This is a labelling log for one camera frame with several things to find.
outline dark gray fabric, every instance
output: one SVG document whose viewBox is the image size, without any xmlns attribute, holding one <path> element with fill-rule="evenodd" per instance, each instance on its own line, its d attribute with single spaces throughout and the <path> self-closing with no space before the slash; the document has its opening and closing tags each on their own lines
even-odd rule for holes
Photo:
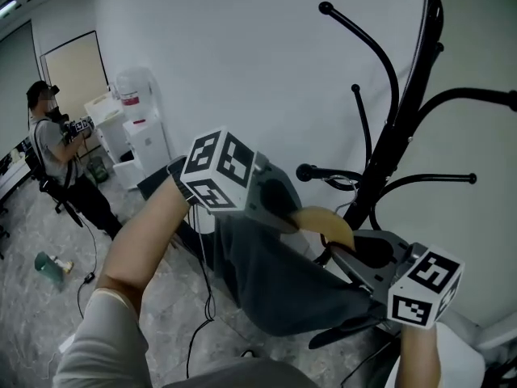
<svg viewBox="0 0 517 388">
<path fill-rule="evenodd" d="M 284 245 L 277 232 L 247 218 L 218 221 L 209 262 L 235 302 L 270 335 L 337 327 L 370 306 L 368 292 L 317 266 Z"/>
</svg>

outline white box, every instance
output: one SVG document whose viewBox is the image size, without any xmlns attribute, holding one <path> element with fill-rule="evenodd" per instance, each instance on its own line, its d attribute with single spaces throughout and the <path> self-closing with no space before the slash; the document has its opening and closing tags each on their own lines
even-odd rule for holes
<svg viewBox="0 0 517 388">
<path fill-rule="evenodd" d="M 180 179 L 211 212 L 242 211 L 255 157 L 226 128 L 216 129 L 194 140 Z"/>
<path fill-rule="evenodd" d="M 389 288 L 388 319 L 430 329 L 456 296 L 463 271 L 463 261 L 431 246 Z"/>
</svg>

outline hand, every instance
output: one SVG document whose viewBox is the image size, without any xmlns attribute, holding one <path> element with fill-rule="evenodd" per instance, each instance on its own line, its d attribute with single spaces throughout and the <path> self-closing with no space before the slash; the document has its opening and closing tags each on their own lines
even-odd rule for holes
<svg viewBox="0 0 517 388">
<path fill-rule="evenodd" d="M 82 139 L 88 139 L 89 137 L 91 137 L 91 129 L 88 128 L 88 129 L 84 129 L 82 132 Z"/>
</svg>

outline red label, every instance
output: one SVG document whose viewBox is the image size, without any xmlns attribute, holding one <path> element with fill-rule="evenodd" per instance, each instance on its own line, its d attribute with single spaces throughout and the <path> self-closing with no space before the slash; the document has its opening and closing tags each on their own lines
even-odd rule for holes
<svg viewBox="0 0 517 388">
<path fill-rule="evenodd" d="M 131 105 L 136 105 L 137 103 L 140 102 L 140 100 L 138 99 L 138 96 L 134 96 L 132 98 L 126 98 L 126 99 L 124 99 L 122 97 L 120 97 L 120 98 L 121 98 L 120 100 L 122 101 L 122 104 L 126 107 L 130 107 Z"/>
</svg>

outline ceiling light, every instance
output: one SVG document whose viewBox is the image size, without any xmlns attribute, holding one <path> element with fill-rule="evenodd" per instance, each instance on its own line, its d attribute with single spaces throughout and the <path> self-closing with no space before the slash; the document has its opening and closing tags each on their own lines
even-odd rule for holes
<svg viewBox="0 0 517 388">
<path fill-rule="evenodd" d="M 3 3 L 0 6 L 0 18 L 5 16 L 7 12 L 14 9 L 16 6 L 17 1 L 16 0 L 7 0 L 5 3 Z"/>
</svg>

